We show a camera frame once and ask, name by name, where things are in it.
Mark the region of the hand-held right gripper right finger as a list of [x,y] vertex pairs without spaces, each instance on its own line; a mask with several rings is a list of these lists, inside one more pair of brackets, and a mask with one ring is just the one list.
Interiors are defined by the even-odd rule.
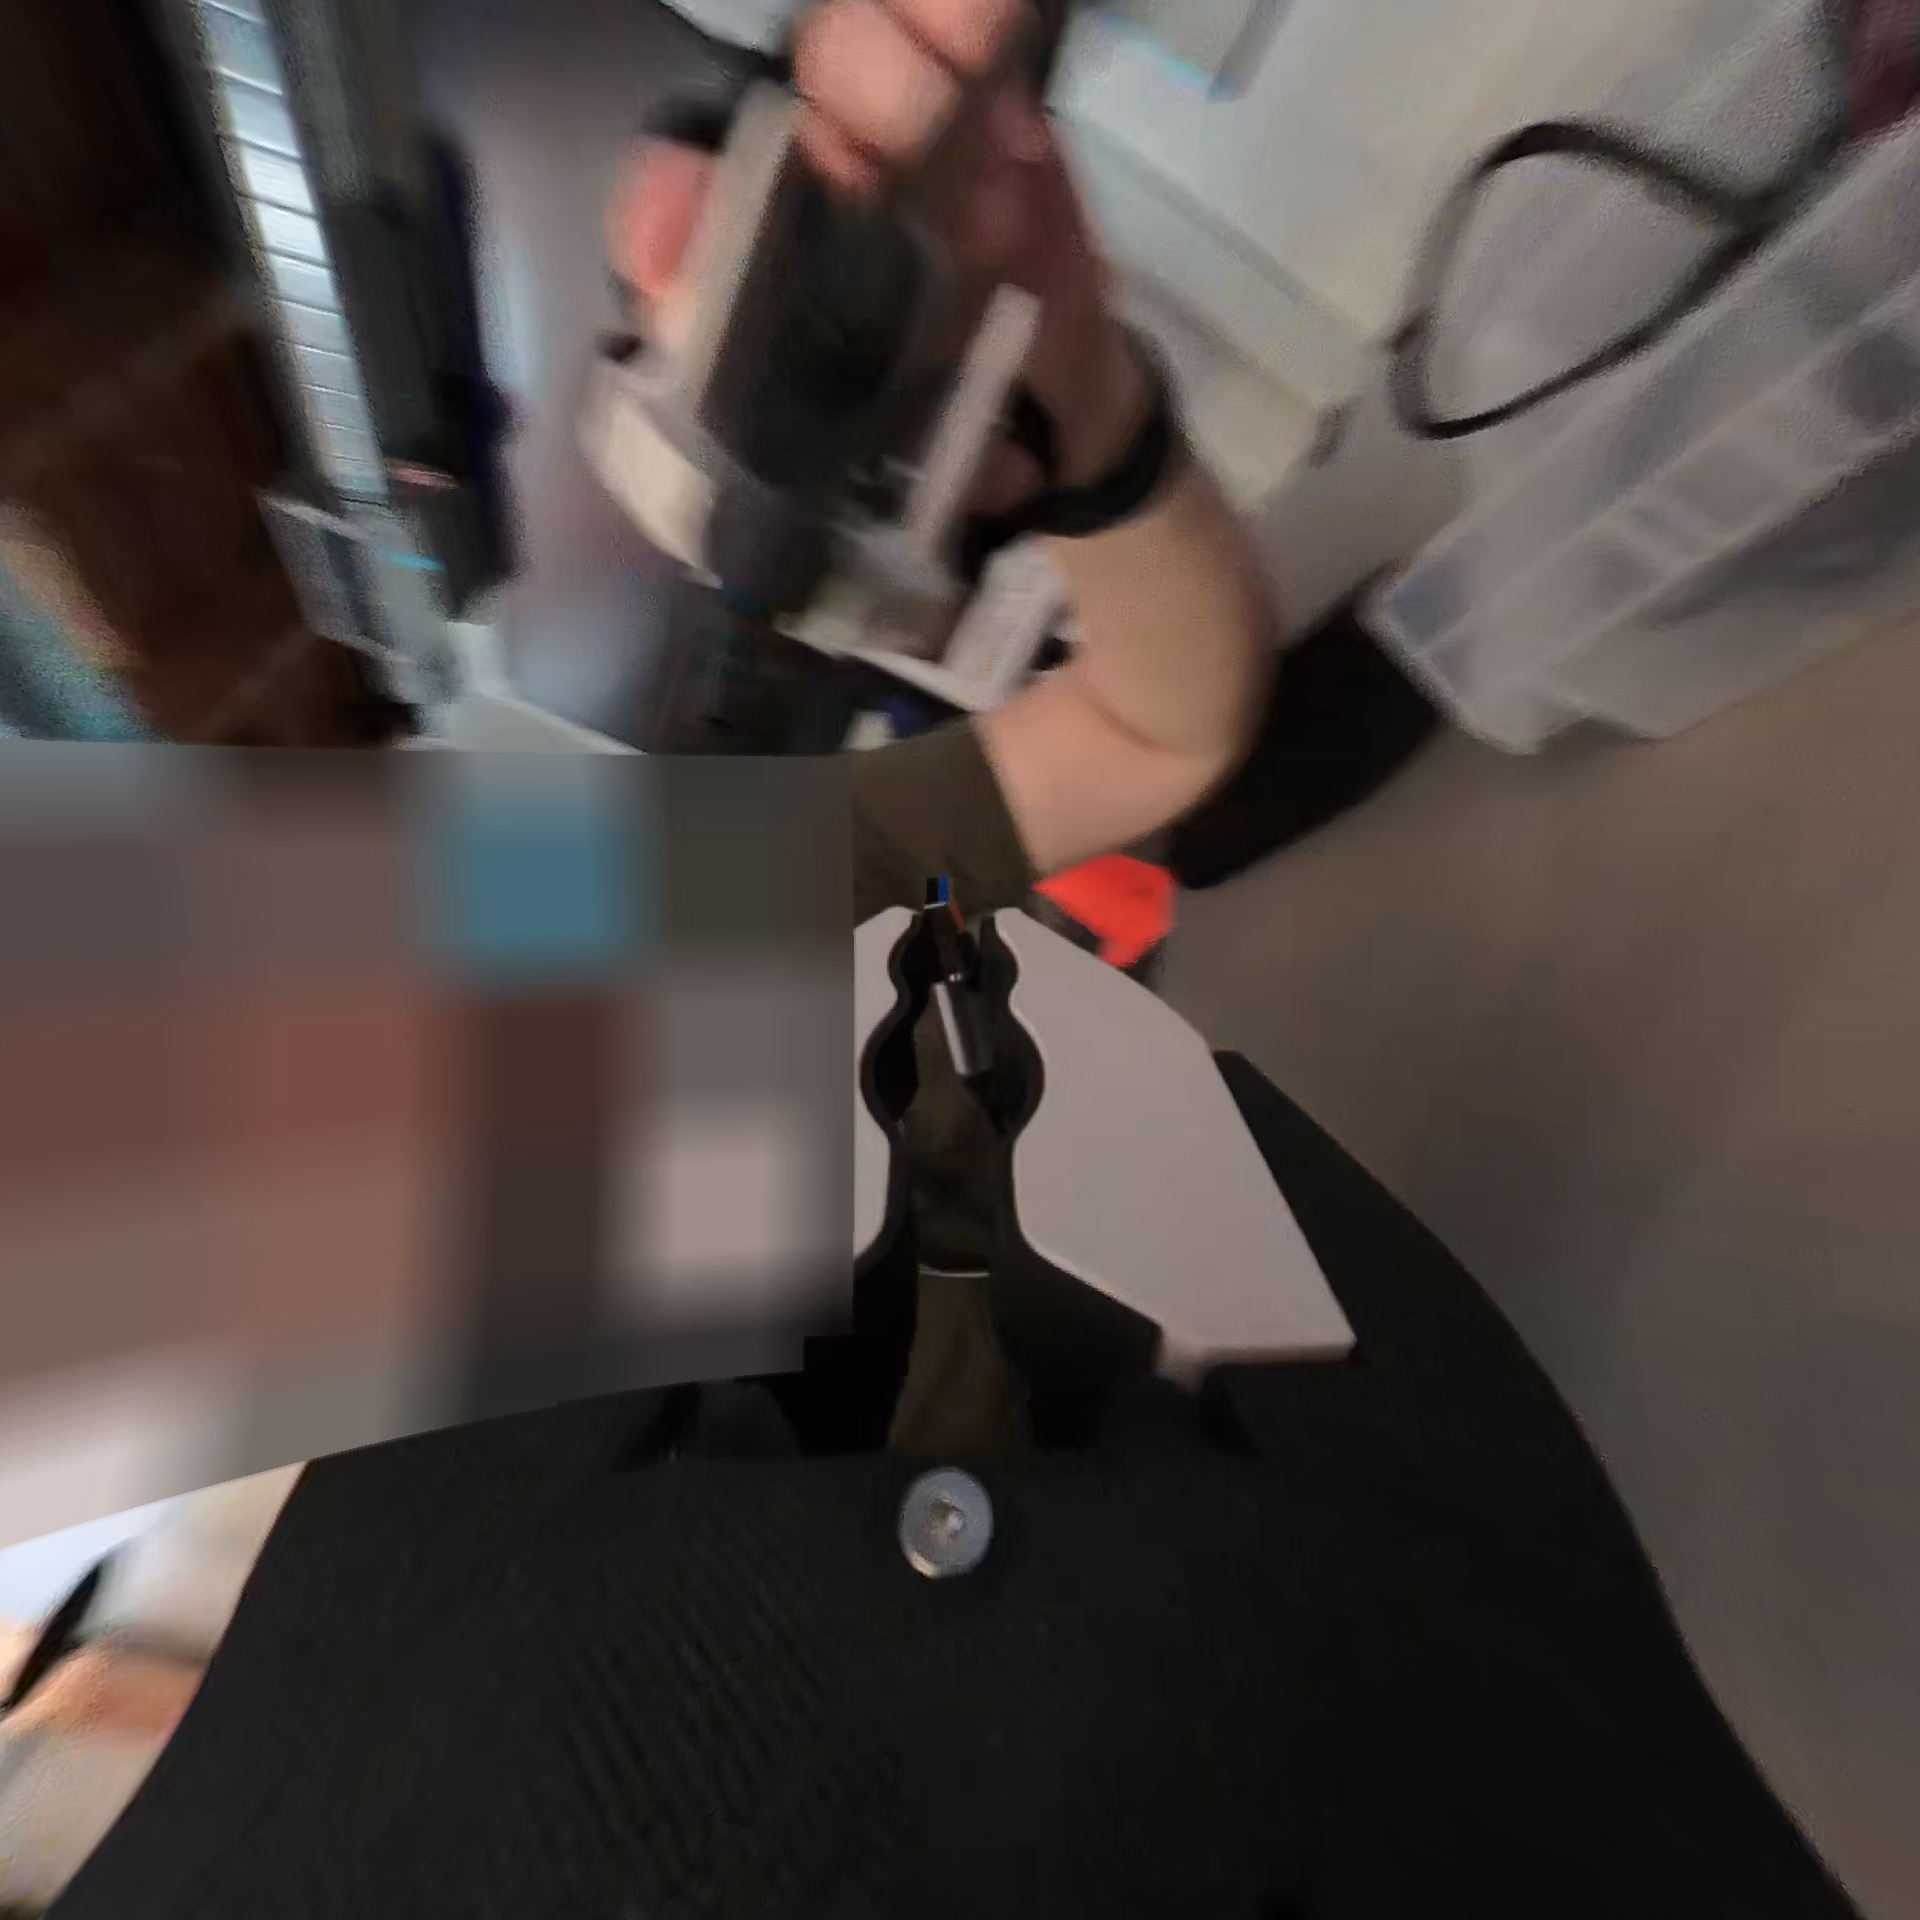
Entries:
[[1030,919],[981,928],[1010,1080],[994,1317],[1046,1447],[1157,1382],[1344,1365],[1338,1304],[1237,1092],[1153,990]]

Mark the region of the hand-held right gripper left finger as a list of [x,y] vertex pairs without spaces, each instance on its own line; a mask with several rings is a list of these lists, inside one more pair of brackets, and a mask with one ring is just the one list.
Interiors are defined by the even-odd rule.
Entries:
[[853,1299],[849,1325],[807,1349],[807,1447],[862,1455],[887,1445],[915,1349],[918,1249],[906,1120],[921,1090],[922,989],[909,961],[918,916],[855,931]]

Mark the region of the clear plastic bin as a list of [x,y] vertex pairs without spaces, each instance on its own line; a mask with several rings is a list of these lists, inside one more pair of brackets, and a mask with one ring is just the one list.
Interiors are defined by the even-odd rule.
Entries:
[[1916,604],[1916,137],[1565,119],[1458,177],[1388,349],[1458,507],[1362,621],[1461,731],[1666,738]]

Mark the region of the person's left forearm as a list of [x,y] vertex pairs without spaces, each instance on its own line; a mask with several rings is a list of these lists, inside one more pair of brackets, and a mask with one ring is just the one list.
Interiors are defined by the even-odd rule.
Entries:
[[1030,872],[1050,879],[1209,801],[1251,747],[1281,653],[1246,526],[1191,455],[1136,517],[1038,549],[1074,649],[972,733]]

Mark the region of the person's left hand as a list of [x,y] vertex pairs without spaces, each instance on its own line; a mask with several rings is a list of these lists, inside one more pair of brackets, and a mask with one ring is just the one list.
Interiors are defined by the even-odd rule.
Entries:
[[844,199],[906,201],[967,274],[1038,302],[1024,381],[1070,486],[1115,469],[1147,376],[1069,154],[1021,62],[1030,4],[809,4],[788,40],[796,140]]

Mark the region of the orange red flat object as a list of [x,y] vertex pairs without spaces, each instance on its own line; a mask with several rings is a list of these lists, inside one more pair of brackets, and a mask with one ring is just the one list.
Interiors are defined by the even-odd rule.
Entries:
[[1158,861],[1109,854],[1045,876],[1033,902],[1117,972],[1141,975],[1178,924],[1180,889]]

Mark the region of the black wristband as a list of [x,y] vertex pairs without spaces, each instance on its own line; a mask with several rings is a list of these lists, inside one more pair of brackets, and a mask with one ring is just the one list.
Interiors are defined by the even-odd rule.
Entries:
[[962,584],[977,587],[999,554],[1024,541],[1088,541],[1129,525],[1150,507],[1175,462],[1182,422],[1158,353],[1141,334],[1133,334],[1131,344],[1145,378],[1141,419],[1123,450],[1093,480],[1061,480],[1058,425],[1030,387],[1014,389],[1002,437],[1033,462],[1042,484],[1010,507],[974,511],[962,521],[952,560]]

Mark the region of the black wrist rest pad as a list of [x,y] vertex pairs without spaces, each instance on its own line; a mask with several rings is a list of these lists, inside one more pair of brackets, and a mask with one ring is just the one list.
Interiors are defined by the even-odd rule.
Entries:
[[1210,892],[1391,787],[1442,713],[1362,621],[1357,599],[1290,640],[1231,778],[1165,840],[1191,895]]

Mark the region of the silver ventilation duct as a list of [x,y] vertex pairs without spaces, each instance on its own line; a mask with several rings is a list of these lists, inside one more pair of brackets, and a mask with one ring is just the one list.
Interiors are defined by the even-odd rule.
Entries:
[[362,364],[277,28],[259,3],[197,3],[195,17],[228,180],[312,459],[338,496],[381,502],[387,490]]

